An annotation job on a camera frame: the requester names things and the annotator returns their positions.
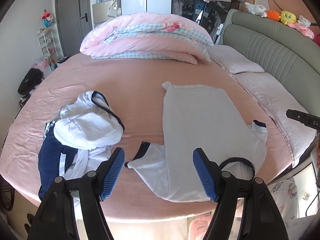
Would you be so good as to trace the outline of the red blue plush toy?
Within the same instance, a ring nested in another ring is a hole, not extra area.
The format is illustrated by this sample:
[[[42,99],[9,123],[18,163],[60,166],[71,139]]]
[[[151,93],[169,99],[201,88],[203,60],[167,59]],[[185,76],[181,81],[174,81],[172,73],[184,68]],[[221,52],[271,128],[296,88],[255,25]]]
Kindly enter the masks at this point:
[[[49,28],[54,23],[53,15],[49,11],[44,11],[42,14],[43,24],[46,28]]]

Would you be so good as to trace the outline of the black round side table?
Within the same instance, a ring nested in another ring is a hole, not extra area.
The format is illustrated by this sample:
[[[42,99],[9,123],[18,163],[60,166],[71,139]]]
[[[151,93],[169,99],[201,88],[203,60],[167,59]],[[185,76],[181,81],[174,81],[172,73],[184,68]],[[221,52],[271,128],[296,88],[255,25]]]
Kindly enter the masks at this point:
[[[15,189],[3,177],[0,180],[0,191],[1,207],[11,211],[14,205]]]

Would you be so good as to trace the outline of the white navy-trimmed pants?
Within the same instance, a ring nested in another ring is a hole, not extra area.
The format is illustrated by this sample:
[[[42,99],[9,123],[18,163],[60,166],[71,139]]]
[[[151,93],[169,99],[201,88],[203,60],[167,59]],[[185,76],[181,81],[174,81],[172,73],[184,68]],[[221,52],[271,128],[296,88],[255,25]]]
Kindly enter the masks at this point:
[[[110,158],[124,131],[123,122],[98,91],[84,92],[65,105],[44,129],[38,155],[39,198],[44,198],[58,176],[76,179],[96,170]]]

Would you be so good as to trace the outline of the orange plush toy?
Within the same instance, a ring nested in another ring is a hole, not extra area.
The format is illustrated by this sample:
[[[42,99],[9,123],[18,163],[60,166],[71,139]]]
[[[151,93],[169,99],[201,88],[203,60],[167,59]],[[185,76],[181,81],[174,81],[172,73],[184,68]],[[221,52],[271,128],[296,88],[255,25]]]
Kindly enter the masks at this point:
[[[267,10],[266,11],[266,17],[270,20],[274,20],[274,21],[280,21],[280,13],[278,13],[275,10]]]

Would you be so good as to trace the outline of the yellow plush toy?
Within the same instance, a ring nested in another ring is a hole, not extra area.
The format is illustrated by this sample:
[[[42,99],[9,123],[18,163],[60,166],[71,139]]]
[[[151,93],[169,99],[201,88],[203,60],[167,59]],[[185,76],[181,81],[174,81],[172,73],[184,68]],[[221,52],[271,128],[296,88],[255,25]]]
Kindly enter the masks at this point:
[[[289,11],[286,11],[286,10],[283,10],[281,13],[280,13],[280,21],[281,23],[283,23],[284,25],[288,25],[288,24],[295,24],[297,23],[297,18],[295,16],[295,14],[289,12]]]

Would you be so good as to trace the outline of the pink white plush toy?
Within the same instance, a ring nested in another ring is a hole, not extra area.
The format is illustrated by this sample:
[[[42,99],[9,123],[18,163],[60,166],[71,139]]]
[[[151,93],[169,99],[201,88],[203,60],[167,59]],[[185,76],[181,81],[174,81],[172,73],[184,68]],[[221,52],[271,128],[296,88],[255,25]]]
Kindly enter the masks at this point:
[[[308,37],[312,40],[315,38],[313,31],[310,29],[311,22],[302,15],[299,16],[299,19],[296,23],[288,23],[287,25],[290,28],[296,29],[305,37]]]

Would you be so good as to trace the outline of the folded pink checkered quilt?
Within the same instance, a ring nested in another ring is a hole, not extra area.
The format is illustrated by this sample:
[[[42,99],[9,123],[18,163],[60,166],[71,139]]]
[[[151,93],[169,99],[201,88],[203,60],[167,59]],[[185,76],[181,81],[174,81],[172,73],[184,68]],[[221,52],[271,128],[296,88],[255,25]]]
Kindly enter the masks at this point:
[[[174,14],[139,12],[106,21],[90,31],[80,52],[93,59],[164,59],[196,65],[211,61],[208,32]]]

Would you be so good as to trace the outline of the white navy-trimmed jacket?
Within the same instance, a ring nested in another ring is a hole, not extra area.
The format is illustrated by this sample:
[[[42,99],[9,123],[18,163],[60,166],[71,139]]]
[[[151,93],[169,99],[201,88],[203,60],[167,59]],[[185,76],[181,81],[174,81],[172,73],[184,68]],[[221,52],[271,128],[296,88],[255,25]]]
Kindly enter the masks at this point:
[[[162,86],[164,144],[141,143],[126,166],[156,196],[176,203],[208,200],[193,163],[197,148],[236,178],[251,179],[266,157],[266,125],[246,124],[221,88]]]

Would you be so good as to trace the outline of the silver drawer cabinet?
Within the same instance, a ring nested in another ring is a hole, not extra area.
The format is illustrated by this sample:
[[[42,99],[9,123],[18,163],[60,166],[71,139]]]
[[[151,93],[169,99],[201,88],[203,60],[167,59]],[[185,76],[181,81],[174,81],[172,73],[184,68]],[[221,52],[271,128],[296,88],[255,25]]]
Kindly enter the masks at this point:
[[[107,1],[92,5],[93,25],[96,27],[121,15],[118,1]]]

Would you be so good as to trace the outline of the white black wardrobe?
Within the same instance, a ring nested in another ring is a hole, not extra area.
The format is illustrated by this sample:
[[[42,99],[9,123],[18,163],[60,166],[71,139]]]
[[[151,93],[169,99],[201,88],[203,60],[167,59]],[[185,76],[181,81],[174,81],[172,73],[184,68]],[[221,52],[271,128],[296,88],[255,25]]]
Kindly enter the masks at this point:
[[[203,0],[121,0],[123,14],[152,12],[175,14],[204,27],[216,42],[232,2]]]

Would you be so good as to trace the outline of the pink bed sheet mattress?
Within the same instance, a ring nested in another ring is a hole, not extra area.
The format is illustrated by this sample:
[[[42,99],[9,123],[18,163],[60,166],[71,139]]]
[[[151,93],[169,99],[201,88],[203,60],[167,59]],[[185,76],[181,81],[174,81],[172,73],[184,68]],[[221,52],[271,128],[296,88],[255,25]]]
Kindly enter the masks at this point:
[[[35,90],[11,125],[1,153],[1,175],[34,204],[39,203],[38,153],[45,124],[57,111],[73,103],[79,94],[103,93],[125,126],[119,146],[130,160],[141,142],[163,143],[162,84],[207,85],[222,88],[245,123],[264,122],[268,128],[267,155],[258,172],[265,182],[276,178],[291,164],[283,135],[260,105],[216,63],[196,65],[175,60],[94,60],[76,54],[52,72]]]

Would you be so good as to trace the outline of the grey padded headboard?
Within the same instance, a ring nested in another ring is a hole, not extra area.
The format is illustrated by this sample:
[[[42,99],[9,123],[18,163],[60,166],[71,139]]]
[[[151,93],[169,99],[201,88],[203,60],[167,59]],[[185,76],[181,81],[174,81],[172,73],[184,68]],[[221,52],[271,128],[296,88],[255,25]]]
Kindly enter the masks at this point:
[[[312,115],[319,115],[319,46],[280,22],[231,9],[220,44],[275,77]]]

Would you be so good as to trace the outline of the grey door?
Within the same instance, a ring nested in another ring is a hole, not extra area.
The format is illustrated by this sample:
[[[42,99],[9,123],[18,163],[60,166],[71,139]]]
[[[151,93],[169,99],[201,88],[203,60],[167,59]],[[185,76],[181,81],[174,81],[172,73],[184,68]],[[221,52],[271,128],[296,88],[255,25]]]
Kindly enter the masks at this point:
[[[55,11],[63,55],[80,53],[83,39],[92,30],[90,0],[55,0]]]

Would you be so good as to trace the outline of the black bag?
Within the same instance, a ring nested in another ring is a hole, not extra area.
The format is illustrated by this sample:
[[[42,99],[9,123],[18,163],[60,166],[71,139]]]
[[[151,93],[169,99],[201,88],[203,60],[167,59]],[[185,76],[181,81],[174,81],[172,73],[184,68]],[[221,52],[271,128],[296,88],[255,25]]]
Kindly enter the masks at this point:
[[[40,69],[30,68],[17,90],[20,95],[29,94],[43,80],[43,72]]]

